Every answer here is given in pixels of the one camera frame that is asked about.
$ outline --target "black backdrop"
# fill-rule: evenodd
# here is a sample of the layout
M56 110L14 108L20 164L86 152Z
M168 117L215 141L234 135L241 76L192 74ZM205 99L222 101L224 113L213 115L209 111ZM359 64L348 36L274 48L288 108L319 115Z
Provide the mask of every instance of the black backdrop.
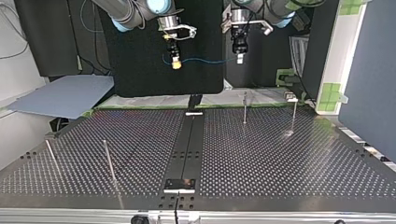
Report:
M198 29L194 39L179 42L181 59L199 57L222 60L223 37L220 29L222 2L214 0L176 0L184 8L182 23ZM224 64L187 62L180 70L170 65L166 43L156 20L146 29L120 33L107 14L100 17L105 30L110 64L115 75L116 94L121 97L219 93L223 89Z

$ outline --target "cable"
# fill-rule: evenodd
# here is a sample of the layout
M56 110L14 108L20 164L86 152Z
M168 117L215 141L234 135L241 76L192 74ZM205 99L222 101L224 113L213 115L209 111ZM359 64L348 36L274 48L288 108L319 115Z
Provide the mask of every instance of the cable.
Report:
M93 29L96 30L96 10L95 10L95 4L92 2L92 6L93 6ZM111 71L111 68L107 68L106 66L104 66L100 60L99 60L99 55L98 55L98 43L97 43L97 32L95 32L93 34L93 46L94 46L94 51L95 51L95 58L96 61L98 62L98 64L103 67L104 69L106 69L107 71Z
M290 0L290 1L299 7L320 7L321 5L326 3L326 0L322 0L320 2L311 3L311 4L301 3L297 0Z
M15 16L17 19L20 18L20 16L18 15L17 11L16 11L13 7L7 5L6 3L0 2L0 7L5 7L5 8L7 8L8 10L10 10L10 11L14 14L14 16ZM17 32L17 34L18 34L23 40L26 40L26 37L24 36L23 30L19 31L19 30L17 29L17 27L14 25L14 23L9 19L9 17L7 16L7 14L6 14L3 10L1 10L1 12L2 12L3 15L6 17L6 20L9 22L9 24L11 24L12 29L14 29L15 32Z
M95 71L98 71L101 75L106 75L104 72L102 72L100 69L98 69L97 67L95 67L95 65L93 65L93 62L91 62L90 60L87 60L87 59L85 59L85 58L83 58L83 57L81 57L81 56L79 56L79 58L83 61L83 62L85 62L85 63L87 63L91 68L92 68L92 73L94 73Z
M95 30L95 28L93 28L93 30L92 30L92 29L88 28L87 25L85 24L84 18L82 17L82 14L83 14L82 12L83 12L83 9L84 9L86 3L87 3L87 0L84 0L84 2L83 2L82 5L81 5L81 9L79 10L79 19L81 20L82 26L84 26L84 28L85 28L87 31L89 31L89 32L92 32L92 33L102 33L103 31L97 31L97 30Z
M9 56L5 56L5 57L0 57L0 60L9 59L9 58L14 58L14 57L20 56L21 54L23 54L27 50L27 47L29 47L28 43L26 43L24 49L21 52L18 52L16 54L12 54L12 55L9 55Z
M0 2L0 7L5 7L5 8L7 8L7 9L9 9L9 10L15 15L15 17L16 17L17 19L19 18L17 11L15 11L15 9L12 8L11 6L9 6L9 5L7 5L7 4L5 4L5 3L3 3L3 2ZM4 17L6 18L6 20L7 20L7 21L9 22L9 24L12 26L13 30L14 30L24 41L26 41L26 38L25 38L25 36L23 35L23 31L19 31L19 30L17 29L17 27L14 25L14 23L12 23L12 21L9 19L9 17L7 16L7 14L6 14L3 10L0 10L0 11L3 13ZM20 55L22 55L22 54L28 49L28 47L29 47L29 43L27 43L27 41L26 41L26 45L25 45L25 47L23 48L23 50L21 50L21 51L18 52L18 53L12 54L12 55L0 57L0 60L3 60L3 59L10 59L10 58L14 58L14 57L20 56Z
M186 62L198 61L198 62L202 62L202 63L221 64L221 63L227 63L227 62L233 61L233 60L236 60L236 58L231 58L231 59L221 60L221 61L208 61L208 60L201 59L201 58L188 58L188 59L185 59L185 60L183 60L181 62L182 63L186 63ZM164 55L163 55L163 63L165 63L167 65L171 65L169 62L167 62L165 60L165 56Z
M294 64L296 64L296 67L297 67L297 61L296 61L296 58L294 57L294 49L293 49L293 47L291 47L291 58L293 59ZM305 87L305 85L304 85L304 83L303 83L303 79L302 79L302 77L300 76L300 74L299 74L299 72L298 72L297 69L295 70L295 73L296 73L295 75L300 79L301 86L303 87L304 91L306 92L306 95L307 95L307 96L309 97L309 99L312 101L312 103L314 104L314 106L317 107L316 99L312 98L312 96L311 96L311 95L309 94L309 92L306 90L306 87Z

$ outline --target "black cable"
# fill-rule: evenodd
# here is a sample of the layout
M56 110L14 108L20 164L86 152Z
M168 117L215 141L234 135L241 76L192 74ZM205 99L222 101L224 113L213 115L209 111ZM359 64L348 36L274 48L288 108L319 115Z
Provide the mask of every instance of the black cable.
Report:
M262 6L259 8L259 10L256 13L260 13L263 9L264 9L265 4L262 3ZM250 28L250 22L253 19L253 16L256 14L253 11L250 11L250 15L248 17L247 23L244 25L244 27L242 28L243 32L240 32L237 36L231 36L231 40L235 40L236 38L241 37L241 35L243 35L244 33L246 33L248 31L248 29Z
M104 72L102 72L102 70L100 70L100 69L98 69L97 67L95 67L95 65L93 65L93 62L91 62L90 60L87 60L87 59L85 59L85 58L83 58L83 57L81 57L81 56L79 56L79 58L80 58L83 62L87 63L87 64L92 68L92 74L93 74L95 71L98 71L101 75L106 76L106 74L105 74Z
M290 0L290 1L299 7L320 7L321 5L326 3L326 0L322 0L316 3L310 3L310 4L301 3L297 0Z
M94 4L94 2L92 2L92 6L93 6L93 30L96 30L96 13L95 13L95 9L96 9L96 5ZM97 32L93 33L93 44L94 44L94 50L95 50L95 58L96 61L98 62L98 64L105 68L107 71L111 71L111 68L107 68L106 66L104 66L100 60L99 60L99 55L98 55L98 45L97 45Z
M100 74L104 75L105 73L103 73L100 69L96 68L90 60L85 59L84 57L82 57L82 56L80 55L79 48L78 48L78 42L77 42L77 38L76 38L76 29L75 29L75 26L74 26L74 23L73 23L73 17L72 17L72 14L71 14L71 9L70 9L70 2L69 2L69 0L67 0L66 3L67 3L67 9L68 9L68 12L69 12L70 23L71 23L71 25L72 25L73 38L74 38L74 41L75 41L76 51L77 51L78 57L79 57L83 62L85 62L87 65L89 65L89 66L92 68L92 71L91 71L92 74L93 74L93 73L95 72L95 70L96 70L96 71L98 71Z
M21 54L23 54L27 50L27 47L29 47L28 43L26 43L26 46L24 47L24 49L22 51L20 51L20 52L18 52L16 54L9 55L9 56L0 57L0 60L9 59L9 58L15 58L17 56L20 56Z
M294 57L294 49L293 49L293 46L291 46L291 58L293 59L294 64L295 64L295 66L296 66L296 71L295 71L296 74L295 74L295 75L300 79L301 86L303 87L304 91L306 92L306 95L307 95L307 96L309 97L309 99L312 101L312 103L314 104L314 106L317 107L316 99L312 98L312 96L309 94L308 90L306 89L306 87L305 87L305 85L304 85L304 83L303 83L303 79L301 78L301 76L300 76L300 74L299 74L299 72L298 72L296 58Z
M176 224L178 224L177 202L176 202L176 206L175 206L175 223L176 223Z

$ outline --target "yellow tip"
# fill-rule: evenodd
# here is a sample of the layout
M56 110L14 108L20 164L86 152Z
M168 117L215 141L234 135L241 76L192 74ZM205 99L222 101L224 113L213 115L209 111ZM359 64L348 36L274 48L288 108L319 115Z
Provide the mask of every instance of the yellow tip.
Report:
M174 69L180 69L180 68L181 68L181 62L180 62L180 61L173 62L173 63L172 63L172 67L173 67Z

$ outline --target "metal plate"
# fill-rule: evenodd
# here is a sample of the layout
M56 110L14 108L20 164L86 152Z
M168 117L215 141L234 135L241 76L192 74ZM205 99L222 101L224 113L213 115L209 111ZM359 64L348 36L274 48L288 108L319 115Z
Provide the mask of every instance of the metal plate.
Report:
M158 209L166 200L164 177L183 115L181 110L98 111L51 143L56 161L41 149L3 171L0 206Z
M206 110L202 165L184 175L197 178L193 210L396 213L396 174L328 120L303 108L293 120L289 107L249 109L247 124L243 114Z

